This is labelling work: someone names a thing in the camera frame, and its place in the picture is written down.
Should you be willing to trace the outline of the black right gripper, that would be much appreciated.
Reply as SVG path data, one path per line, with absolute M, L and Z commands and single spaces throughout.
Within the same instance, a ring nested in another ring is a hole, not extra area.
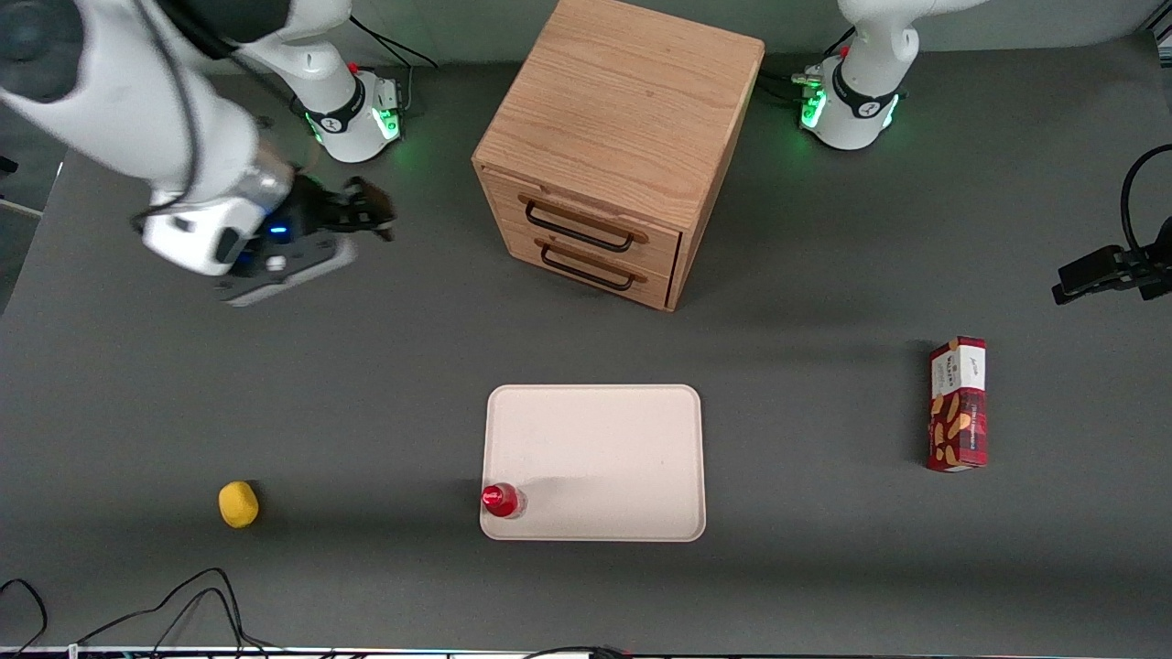
M 343 263 L 350 258 L 345 233 L 357 226 L 381 242 L 394 242 L 395 217 L 389 197 L 368 181 L 352 177 L 341 191 L 331 191 L 298 175 L 288 198 L 261 222 L 255 259 L 260 266 Z

